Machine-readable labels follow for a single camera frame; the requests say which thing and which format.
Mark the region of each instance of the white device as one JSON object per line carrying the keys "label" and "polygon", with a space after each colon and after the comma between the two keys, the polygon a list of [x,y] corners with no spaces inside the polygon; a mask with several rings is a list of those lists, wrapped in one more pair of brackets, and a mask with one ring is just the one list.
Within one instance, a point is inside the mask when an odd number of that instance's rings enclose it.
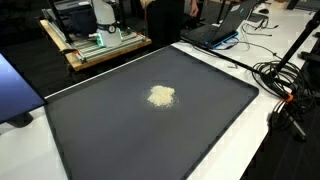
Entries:
{"label": "white device", "polygon": [[114,47],[122,42],[120,29],[114,17],[110,4],[103,0],[92,0],[94,13],[97,18],[98,30],[96,33],[98,45],[101,47]]}

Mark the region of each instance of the laptop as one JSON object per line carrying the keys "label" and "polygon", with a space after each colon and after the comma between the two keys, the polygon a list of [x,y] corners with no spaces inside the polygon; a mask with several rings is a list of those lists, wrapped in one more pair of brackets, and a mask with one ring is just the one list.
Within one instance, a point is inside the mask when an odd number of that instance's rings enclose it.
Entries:
{"label": "laptop", "polygon": [[192,44],[214,49],[222,42],[238,35],[237,29],[243,20],[247,19],[256,0],[245,0],[230,5],[220,26],[205,24],[181,35],[181,39]]}

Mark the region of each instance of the white table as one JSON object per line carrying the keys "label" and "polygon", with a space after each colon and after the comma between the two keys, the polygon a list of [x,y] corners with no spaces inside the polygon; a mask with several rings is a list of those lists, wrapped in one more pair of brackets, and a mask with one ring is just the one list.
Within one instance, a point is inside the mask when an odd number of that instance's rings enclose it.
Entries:
{"label": "white table", "polygon": [[[269,16],[269,25],[278,24],[279,27],[264,30],[263,33],[272,33],[273,36],[248,36],[249,42],[268,47],[280,57],[287,52],[312,18],[306,11],[276,8],[270,9]],[[298,52],[310,51],[315,42],[316,38],[310,36]],[[258,87],[250,72],[243,68],[228,68],[232,63],[201,53],[188,44],[176,43],[174,46]],[[246,49],[245,44],[239,44],[230,50],[219,52],[251,66],[257,62],[274,60],[272,54],[264,49],[254,46],[249,51]],[[295,55],[290,62],[301,67],[304,61]],[[231,125],[189,179],[239,179],[268,132],[267,116],[277,102],[278,99],[260,88],[259,96]],[[44,109],[39,108],[31,114],[35,120],[30,125],[12,129],[0,136],[0,179],[67,179]],[[4,124],[0,128],[10,127]]]}

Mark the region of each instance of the gray tray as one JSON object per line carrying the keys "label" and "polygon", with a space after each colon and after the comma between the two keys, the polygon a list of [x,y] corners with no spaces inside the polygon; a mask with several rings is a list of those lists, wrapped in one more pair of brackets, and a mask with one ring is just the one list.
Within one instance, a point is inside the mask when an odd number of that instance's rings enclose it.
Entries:
{"label": "gray tray", "polygon": [[[175,89],[171,108],[148,103]],[[187,178],[258,89],[167,47],[48,99],[46,112],[70,179]]]}

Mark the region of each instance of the computer monitor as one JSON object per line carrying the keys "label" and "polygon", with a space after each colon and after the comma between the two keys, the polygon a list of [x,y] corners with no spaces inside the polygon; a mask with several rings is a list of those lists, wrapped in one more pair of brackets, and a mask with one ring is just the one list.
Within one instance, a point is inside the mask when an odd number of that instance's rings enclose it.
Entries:
{"label": "computer monitor", "polygon": [[32,120],[29,112],[45,104],[46,100],[0,54],[0,124],[23,127]]}

